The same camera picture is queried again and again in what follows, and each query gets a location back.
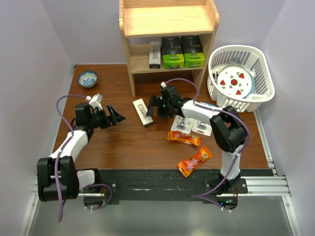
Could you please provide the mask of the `black green razor box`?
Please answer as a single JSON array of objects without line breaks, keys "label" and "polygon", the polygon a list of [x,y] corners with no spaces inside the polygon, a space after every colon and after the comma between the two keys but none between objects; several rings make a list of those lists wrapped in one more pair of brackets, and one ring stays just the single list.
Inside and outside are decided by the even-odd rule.
[{"label": "black green razor box", "polygon": [[205,55],[198,35],[181,36],[184,68],[198,68],[205,64]]},{"label": "black green razor box", "polygon": [[161,38],[162,60],[164,69],[184,67],[184,54],[179,36]]}]

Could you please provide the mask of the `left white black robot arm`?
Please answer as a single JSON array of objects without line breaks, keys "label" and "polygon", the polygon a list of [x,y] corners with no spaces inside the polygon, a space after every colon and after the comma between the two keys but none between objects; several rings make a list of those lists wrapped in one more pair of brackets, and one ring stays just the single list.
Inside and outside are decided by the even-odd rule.
[{"label": "left white black robot arm", "polygon": [[75,106],[75,118],[71,121],[73,132],[68,132],[61,146],[47,158],[37,162],[37,186],[42,202],[77,198],[79,191],[86,188],[98,192],[102,181],[97,168],[77,170],[75,159],[90,141],[94,130],[117,125],[126,118],[107,105],[110,115],[97,106],[88,103]]}]

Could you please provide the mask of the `white Harry's razor box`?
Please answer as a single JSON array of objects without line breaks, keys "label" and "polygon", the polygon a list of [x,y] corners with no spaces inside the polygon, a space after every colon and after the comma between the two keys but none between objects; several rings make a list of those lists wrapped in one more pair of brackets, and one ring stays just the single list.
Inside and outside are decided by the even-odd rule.
[{"label": "white Harry's razor box", "polygon": [[150,42],[149,68],[160,69],[160,67],[161,67],[160,42]]}]

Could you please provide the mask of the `silver Harry's razor box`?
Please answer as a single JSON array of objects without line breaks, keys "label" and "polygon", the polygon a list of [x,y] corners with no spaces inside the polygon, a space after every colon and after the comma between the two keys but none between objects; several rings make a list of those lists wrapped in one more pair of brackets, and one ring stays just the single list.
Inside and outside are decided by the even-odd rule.
[{"label": "silver Harry's razor box", "polygon": [[148,108],[142,98],[132,102],[144,127],[153,125],[154,121],[146,115]]}]

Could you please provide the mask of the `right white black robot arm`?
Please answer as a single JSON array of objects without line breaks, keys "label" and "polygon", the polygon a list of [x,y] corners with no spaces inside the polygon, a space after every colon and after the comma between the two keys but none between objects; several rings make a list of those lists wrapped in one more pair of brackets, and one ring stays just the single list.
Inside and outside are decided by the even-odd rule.
[{"label": "right white black robot arm", "polygon": [[174,86],[160,86],[160,92],[160,96],[150,97],[147,116],[152,117],[154,107],[157,107],[157,115],[162,118],[179,115],[210,125],[216,144],[222,150],[219,183],[208,192],[195,197],[201,198],[218,189],[231,193],[237,187],[236,180],[240,177],[241,153],[250,141],[249,130],[234,107],[219,108],[192,98],[182,98]]}]

